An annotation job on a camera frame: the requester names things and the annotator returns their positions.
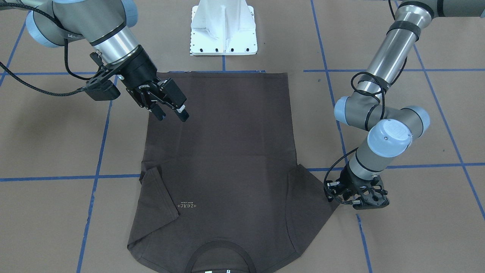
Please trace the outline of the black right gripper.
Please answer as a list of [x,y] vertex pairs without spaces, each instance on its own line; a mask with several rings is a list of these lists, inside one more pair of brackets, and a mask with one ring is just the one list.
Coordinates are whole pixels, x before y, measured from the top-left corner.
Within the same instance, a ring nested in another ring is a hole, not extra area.
[[182,122],[189,119],[184,105],[186,96],[172,78],[162,80],[157,76],[156,66],[141,45],[123,65],[119,72],[121,81],[139,107],[150,111],[158,121],[166,117],[159,104],[168,106]]

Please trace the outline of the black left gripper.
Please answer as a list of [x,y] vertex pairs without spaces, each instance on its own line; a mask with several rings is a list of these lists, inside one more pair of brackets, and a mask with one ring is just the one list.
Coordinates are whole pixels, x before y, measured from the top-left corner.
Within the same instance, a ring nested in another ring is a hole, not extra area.
[[[371,176],[371,180],[376,177],[374,174]],[[353,203],[359,203],[357,191],[355,190],[354,183],[357,182],[358,176],[353,174],[349,168],[344,168],[340,177],[336,181],[326,180],[324,184],[324,191],[329,202],[334,200],[340,204],[352,205]]]

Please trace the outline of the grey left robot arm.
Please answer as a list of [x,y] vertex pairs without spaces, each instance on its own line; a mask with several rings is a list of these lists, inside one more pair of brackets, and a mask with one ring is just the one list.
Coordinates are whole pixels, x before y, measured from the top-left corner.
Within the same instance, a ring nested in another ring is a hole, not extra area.
[[389,204],[381,173],[429,128],[429,114],[417,106],[389,107],[386,96],[399,79],[422,30],[436,18],[484,17],[483,0],[403,0],[394,21],[365,71],[350,80],[352,95],[341,97],[335,119],[367,131],[363,142],[347,153],[348,163],[336,180],[325,180],[329,202],[354,209],[381,209]]

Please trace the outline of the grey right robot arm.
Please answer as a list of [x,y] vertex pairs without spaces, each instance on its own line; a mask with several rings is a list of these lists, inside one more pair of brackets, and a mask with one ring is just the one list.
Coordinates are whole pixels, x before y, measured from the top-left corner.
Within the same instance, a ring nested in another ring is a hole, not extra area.
[[29,34],[46,47],[64,47],[66,69],[70,42],[84,39],[94,48],[90,57],[97,72],[64,96],[83,92],[95,101],[115,100],[120,91],[111,78],[117,76],[139,107],[158,120],[165,118],[160,104],[181,121],[188,119],[186,96],[172,79],[157,76],[156,66],[130,29],[138,21],[133,0],[2,0],[1,9],[28,10]]

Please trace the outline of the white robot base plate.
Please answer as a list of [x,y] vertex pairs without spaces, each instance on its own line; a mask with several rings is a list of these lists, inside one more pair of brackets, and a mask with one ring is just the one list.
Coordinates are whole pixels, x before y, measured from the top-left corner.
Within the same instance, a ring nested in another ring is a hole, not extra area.
[[189,53],[254,55],[258,52],[255,12],[245,0],[201,0],[192,7]]

